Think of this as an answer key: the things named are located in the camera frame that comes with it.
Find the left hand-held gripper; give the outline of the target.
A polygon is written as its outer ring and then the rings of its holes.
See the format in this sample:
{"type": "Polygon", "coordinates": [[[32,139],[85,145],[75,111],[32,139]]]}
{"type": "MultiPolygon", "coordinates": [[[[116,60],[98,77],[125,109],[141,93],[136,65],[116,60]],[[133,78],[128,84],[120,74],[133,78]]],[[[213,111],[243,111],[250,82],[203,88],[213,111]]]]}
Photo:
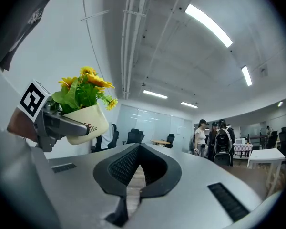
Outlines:
{"type": "Polygon", "coordinates": [[[51,152],[57,142],[56,136],[85,136],[89,127],[62,116],[59,104],[52,94],[37,80],[32,80],[21,96],[18,108],[33,122],[37,133],[37,147],[51,152]]]}

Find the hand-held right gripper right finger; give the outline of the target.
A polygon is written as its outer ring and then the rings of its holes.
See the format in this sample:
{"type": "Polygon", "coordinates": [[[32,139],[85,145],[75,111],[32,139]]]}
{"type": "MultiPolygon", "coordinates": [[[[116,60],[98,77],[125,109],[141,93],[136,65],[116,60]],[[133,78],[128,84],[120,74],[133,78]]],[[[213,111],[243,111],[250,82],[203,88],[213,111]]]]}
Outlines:
{"type": "Polygon", "coordinates": [[[146,144],[139,146],[139,164],[146,183],[140,190],[140,200],[165,196],[182,176],[181,166],[175,159],[146,144]]]}

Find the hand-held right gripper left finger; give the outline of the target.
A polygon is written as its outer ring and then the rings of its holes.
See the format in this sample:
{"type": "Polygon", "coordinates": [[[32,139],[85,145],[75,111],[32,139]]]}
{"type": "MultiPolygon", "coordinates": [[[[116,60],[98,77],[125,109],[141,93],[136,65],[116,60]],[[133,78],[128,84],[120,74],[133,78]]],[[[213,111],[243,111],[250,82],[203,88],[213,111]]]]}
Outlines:
{"type": "Polygon", "coordinates": [[[93,177],[101,189],[106,194],[119,197],[116,210],[105,218],[116,226],[123,226],[129,219],[126,204],[127,186],[140,164],[139,148],[140,144],[133,144],[102,160],[93,170],[93,177]]]}

